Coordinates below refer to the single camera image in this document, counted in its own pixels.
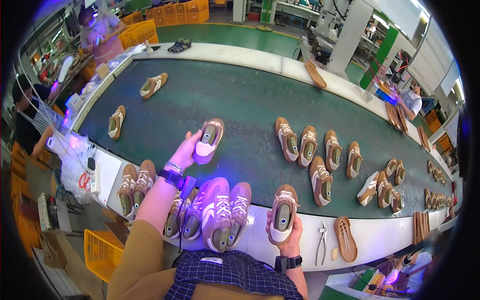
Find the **cable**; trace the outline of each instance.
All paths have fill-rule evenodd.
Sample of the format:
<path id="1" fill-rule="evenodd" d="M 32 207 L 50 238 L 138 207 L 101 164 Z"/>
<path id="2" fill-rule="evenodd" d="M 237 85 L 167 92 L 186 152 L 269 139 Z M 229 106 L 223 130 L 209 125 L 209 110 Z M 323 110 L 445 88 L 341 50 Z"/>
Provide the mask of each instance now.
<path id="1" fill-rule="evenodd" d="M 338 7 L 337 7 L 337 5 L 336 5 L 335 0 L 332 0 L 332 2 L 333 2 L 333 6 L 335 6 L 336 12 L 340 15 L 340 17 L 343 19 L 343 21 L 346 21 L 345 17 L 342 16 L 342 14 L 340 13 L 340 11 L 338 10 Z"/>

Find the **conveyor belt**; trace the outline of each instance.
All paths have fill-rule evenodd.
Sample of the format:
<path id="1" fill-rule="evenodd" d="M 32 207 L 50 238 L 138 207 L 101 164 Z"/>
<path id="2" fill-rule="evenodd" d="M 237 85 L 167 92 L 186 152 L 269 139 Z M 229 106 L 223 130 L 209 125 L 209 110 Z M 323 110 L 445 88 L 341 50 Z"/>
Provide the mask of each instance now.
<path id="1" fill-rule="evenodd" d="M 140 97 L 146 77 L 168 73 L 168 81 L 149 100 Z M 113 141 L 107 134 L 108 119 L 118 105 L 126 107 L 121 136 Z M 286 118 L 299 141 L 305 126 L 317 131 L 317 155 L 325 158 L 324 135 L 335 130 L 343 147 L 340 167 L 333 173 L 332 202 L 317 207 L 313 201 L 308 169 L 289 164 L 274 132 L 277 117 Z M 432 157 L 409 137 L 385 120 L 356 104 L 276 74 L 218 63 L 188 60 L 135 60 L 101 95 L 86 116 L 79 132 L 136 165 L 151 159 L 157 169 L 172 156 L 185 133 L 200 128 L 205 120 L 221 118 L 225 135 L 207 165 L 194 165 L 187 174 L 199 183 L 216 176 L 228 179 L 230 187 L 239 181 L 252 186 L 252 203 L 271 206 L 278 186 L 292 185 L 298 194 L 298 211 L 322 216 L 390 218 L 411 216 L 424 210 L 425 187 L 449 194 L 447 186 L 427 173 Z M 364 161 L 353 180 L 346 175 L 347 150 L 357 141 Z M 405 209 L 392 215 L 379 209 L 377 198 L 366 207 L 356 195 L 365 180 L 384 169 L 391 158 L 402 159 L 407 171 L 397 190 Z"/>

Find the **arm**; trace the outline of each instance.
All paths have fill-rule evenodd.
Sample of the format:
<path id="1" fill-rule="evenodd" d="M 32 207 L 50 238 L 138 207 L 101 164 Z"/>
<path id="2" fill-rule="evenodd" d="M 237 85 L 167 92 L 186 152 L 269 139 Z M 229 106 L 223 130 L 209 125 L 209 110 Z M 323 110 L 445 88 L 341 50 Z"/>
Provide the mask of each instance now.
<path id="1" fill-rule="evenodd" d="M 45 148 L 45 144 L 47 143 L 47 140 L 49 137 L 53 135 L 53 130 L 51 126 L 48 126 L 45 128 L 45 131 L 43 132 L 42 136 L 40 137 L 40 140 L 35 144 L 33 147 L 33 151 L 30 154 L 30 157 L 32 159 L 37 159 L 38 156 L 42 153 L 43 148 Z"/>
<path id="2" fill-rule="evenodd" d="M 192 135 L 188 132 L 185 135 L 185 140 L 181 143 L 175 154 L 169 160 L 176 163 L 183 169 L 193 164 L 193 151 L 195 150 L 195 144 L 202 137 L 202 131 Z M 165 167 L 165 170 L 173 170 L 171 167 Z M 163 177 L 159 177 L 153 187 L 150 189 L 145 199 L 142 201 L 142 205 L 138 209 L 135 220 L 145 220 L 152 224 L 162 234 L 163 227 L 167 221 L 168 212 L 173 204 L 173 198 L 177 193 L 177 188 L 167 183 Z"/>
<path id="3" fill-rule="evenodd" d="M 266 232 L 270 230 L 270 223 L 272 222 L 272 211 L 267 212 L 267 227 L 265 228 Z M 295 217 L 293 221 L 293 229 L 290 235 L 290 239 L 284 245 L 278 246 L 281 256 L 286 256 L 288 258 L 296 257 L 300 255 L 300 237 L 303 232 L 303 227 L 301 220 L 298 216 Z M 305 298 L 308 298 L 307 282 L 305 281 L 305 276 L 303 275 L 302 267 L 288 269 L 285 272 L 288 278 L 295 284 L 299 293 Z"/>

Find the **person's right hand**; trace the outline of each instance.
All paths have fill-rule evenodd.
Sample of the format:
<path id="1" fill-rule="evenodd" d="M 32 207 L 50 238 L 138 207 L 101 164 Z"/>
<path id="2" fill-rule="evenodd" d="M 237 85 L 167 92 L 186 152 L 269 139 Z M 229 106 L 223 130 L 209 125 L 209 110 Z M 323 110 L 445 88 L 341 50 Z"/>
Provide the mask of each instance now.
<path id="1" fill-rule="evenodd" d="M 272 222 L 272 211 L 267 211 L 267 227 L 265 231 L 268 233 L 270 231 L 270 223 Z M 295 214 L 295 220 L 293 220 L 292 233 L 288 242 L 283 245 L 277 246 L 280 250 L 281 256 L 286 257 L 296 257 L 300 255 L 300 238 L 301 233 L 303 232 L 303 226 L 298 215 Z"/>

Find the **sandal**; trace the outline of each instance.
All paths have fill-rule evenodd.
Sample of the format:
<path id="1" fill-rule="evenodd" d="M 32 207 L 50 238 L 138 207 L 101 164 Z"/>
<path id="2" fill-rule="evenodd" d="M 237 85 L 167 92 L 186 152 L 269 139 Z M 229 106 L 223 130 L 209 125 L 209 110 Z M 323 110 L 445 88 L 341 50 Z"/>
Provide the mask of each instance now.
<path id="1" fill-rule="evenodd" d="M 192 46 L 192 40 L 181 38 L 178 41 L 176 41 L 175 44 L 173 44 L 173 46 L 168 48 L 168 51 L 173 53 L 179 53 L 190 48 L 191 46 Z"/>

